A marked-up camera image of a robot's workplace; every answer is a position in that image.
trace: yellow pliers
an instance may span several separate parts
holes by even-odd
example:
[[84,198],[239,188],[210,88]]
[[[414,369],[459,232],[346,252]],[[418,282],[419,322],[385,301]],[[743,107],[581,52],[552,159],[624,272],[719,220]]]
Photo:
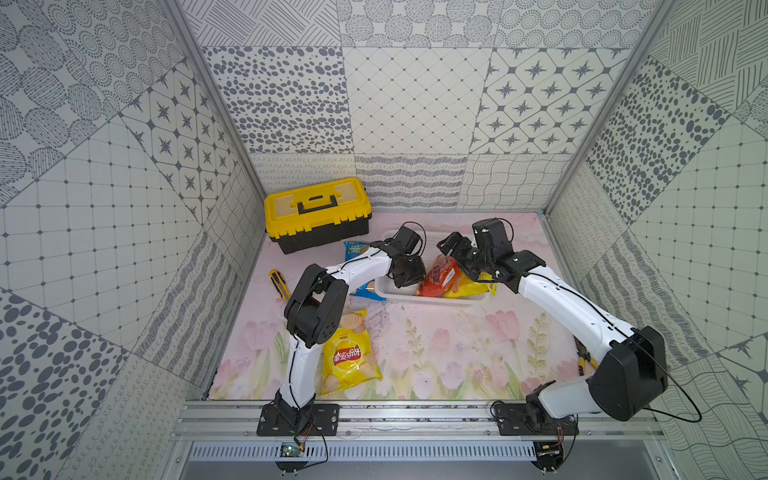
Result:
[[598,363],[592,358],[592,355],[589,354],[587,351],[587,347],[584,346],[583,343],[578,341],[578,338],[574,337],[574,340],[576,340],[576,350],[578,351],[578,374],[579,376],[584,376],[584,368],[587,366],[587,362],[589,362],[590,365],[592,365],[592,368],[597,370],[598,369]]

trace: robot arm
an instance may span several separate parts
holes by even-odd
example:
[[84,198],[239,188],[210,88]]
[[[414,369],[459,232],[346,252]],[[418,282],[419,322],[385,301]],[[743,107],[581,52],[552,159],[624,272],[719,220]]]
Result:
[[[628,420],[667,388],[664,339],[650,327],[636,329],[590,302],[533,253],[515,252],[498,219],[474,223],[476,245],[454,232],[438,243],[444,255],[478,280],[489,273],[515,293],[539,305],[579,339],[600,368],[589,377],[550,382],[526,397],[533,425],[586,412],[606,412]],[[390,275],[397,287],[421,281],[425,269],[414,249],[423,241],[407,227],[391,239],[371,243],[362,255],[322,268],[310,265],[288,300],[285,316],[291,334],[288,378],[276,394],[280,416],[296,432],[310,421],[314,378],[322,344],[336,331],[350,290]],[[321,300],[314,293],[324,293]]]
[[423,241],[403,226],[393,238],[371,243],[351,260],[326,268],[313,264],[304,270],[284,312],[291,335],[288,378],[275,397],[278,413],[295,432],[303,432],[310,421],[317,363],[323,344],[339,326],[347,293],[385,275],[398,288],[422,281],[424,263],[413,251]]
[[531,423],[588,412],[626,421],[667,389],[664,339],[636,329],[576,292],[533,253],[515,252],[498,219],[472,224],[476,247],[454,232],[438,243],[473,280],[481,272],[529,299],[567,328],[600,363],[589,377],[550,382],[526,397]]

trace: black toolbox base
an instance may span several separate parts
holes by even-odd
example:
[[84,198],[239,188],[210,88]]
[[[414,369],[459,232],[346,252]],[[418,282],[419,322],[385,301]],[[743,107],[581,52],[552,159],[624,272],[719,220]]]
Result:
[[273,242],[280,245],[283,253],[293,253],[311,247],[319,247],[328,243],[344,240],[345,238],[366,235],[368,233],[368,217],[358,218],[356,220],[342,222],[338,225],[329,223],[321,227],[315,227],[309,232],[298,232],[296,235],[286,235]]

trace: orange snack bag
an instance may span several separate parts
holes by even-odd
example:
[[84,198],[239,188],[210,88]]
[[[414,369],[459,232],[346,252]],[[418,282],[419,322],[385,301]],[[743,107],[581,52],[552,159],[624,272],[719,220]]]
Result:
[[418,296],[441,296],[451,288],[452,282],[458,279],[461,271],[456,260],[445,255],[439,255],[429,267],[429,272],[416,290]]
[[342,315],[336,333],[323,345],[323,395],[382,378],[366,330],[367,313]]

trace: yellow snack bag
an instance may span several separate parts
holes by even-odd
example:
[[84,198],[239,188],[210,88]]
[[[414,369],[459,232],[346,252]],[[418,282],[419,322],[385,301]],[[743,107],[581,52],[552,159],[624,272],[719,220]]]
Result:
[[[493,280],[493,277],[485,272],[481,273],[479,278],[480,280]],[[485,292],[491,292],[491,295],[495,295],[496,284],[473,282],[464,272],[461,272],[461,276],[451,285],[451,288],[442,294],[442,298],[482,295]]]
[[382,378],[366,330],[367,313],[360,310],[342,315],[338,330],[323,345],[323,395]]

